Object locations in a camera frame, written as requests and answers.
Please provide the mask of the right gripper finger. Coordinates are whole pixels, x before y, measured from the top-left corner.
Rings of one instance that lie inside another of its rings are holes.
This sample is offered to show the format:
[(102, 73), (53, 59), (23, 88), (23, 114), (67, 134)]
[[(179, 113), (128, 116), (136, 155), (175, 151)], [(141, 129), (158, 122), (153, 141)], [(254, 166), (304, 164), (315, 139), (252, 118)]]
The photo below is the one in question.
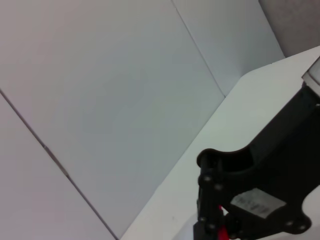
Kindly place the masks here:
[(218, 240), (223, 212), (214, 198), (212, 176), (201, 174), (198, 185), (197, 222), (193, 225), (193, 239)]

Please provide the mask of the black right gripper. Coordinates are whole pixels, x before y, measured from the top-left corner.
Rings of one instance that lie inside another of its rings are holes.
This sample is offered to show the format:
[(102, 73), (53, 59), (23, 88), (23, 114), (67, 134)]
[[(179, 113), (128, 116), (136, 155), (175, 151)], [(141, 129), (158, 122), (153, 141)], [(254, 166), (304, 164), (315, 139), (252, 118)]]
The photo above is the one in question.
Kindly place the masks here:
[(320, 98), (308, 86), (244, 148), (205, 149), (200, 175), (213, 179), (213, 197), (228, 211), (231, 240), (279, 233), (300, 235), (312, 221), (302, 205), (320, 184)]

